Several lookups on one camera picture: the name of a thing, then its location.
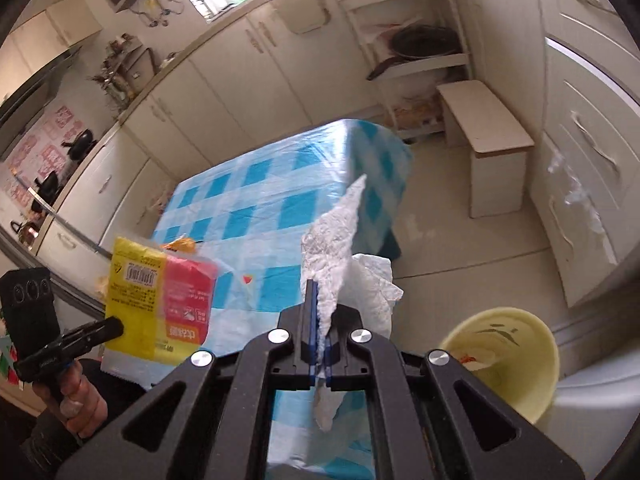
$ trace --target tile floor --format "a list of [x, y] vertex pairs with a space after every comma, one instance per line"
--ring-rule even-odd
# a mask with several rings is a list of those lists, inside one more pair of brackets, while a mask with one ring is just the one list
[[549, 242], [526, 197], [521, 211], [471, 219], [469, 147], [444, 136], [412, 146], [414, 168], [394, 233], [402, 257], [394, 282], [404, 290], [391, 339], [424, 353], [455, 326], [494, 306], [516, 306], [553, 327], [569, 309]]

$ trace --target yellow bucket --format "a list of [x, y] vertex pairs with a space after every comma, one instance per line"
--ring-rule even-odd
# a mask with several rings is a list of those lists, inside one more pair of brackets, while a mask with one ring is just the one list
[[525, 310], [499, 307], [458, 325], [441, 343], [531, 424], [553, 400], [560, 357], [551, 330]]

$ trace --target silver screw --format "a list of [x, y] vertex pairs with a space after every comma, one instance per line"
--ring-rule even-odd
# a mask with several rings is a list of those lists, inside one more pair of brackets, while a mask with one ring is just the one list
[[432, 365], [444, 366], [449, 362], [449, 354], [444, 350], [434, 350], [429, 354], [429, 362]]
[[359, 328], [351, 332], [351, 339], [356, 343], [367, 343], [371, 341], [371, 332], [366, 328]]
[[289, 339], [289, 332], [287, 332], [283, 328], [276, 328], [274, 330], [271, 330], [267, 337], [269, 338], [269, 341], [274, 344], [284, 343], [287, 339]]
[[213, 361], [213, 355], [206, 350], [198, 350], [191, 356], [191, 364], [194, 366], [207, 366]]

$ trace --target crumpled paper towel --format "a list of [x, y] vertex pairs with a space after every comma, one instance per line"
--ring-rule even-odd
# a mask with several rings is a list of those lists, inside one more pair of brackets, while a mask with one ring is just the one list
[[[388, 259], [370, 254], [351, 256], [365, 182], [365, 175], [354, 182], [337, 205], [320, 216], [302, 238], [302, 293], [306, 280], [318, 282], [318, 362], [338, 303], [356, 308], [364, 327], [389, 337], [392, 310], [402, 298], [402, 289], [392, 283]], [[326, 387], [324, 370], [318, 375], [314, 416], [320, 429], [329, 431], [346, 393]]]

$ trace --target wooden stool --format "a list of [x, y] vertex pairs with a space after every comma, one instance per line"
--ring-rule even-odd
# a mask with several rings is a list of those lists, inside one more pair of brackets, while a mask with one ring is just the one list
[[471, 153], [471, 218], [518, 211], [533, 139], [484, 83], [438, 86], [447, 146], [468, 142]]

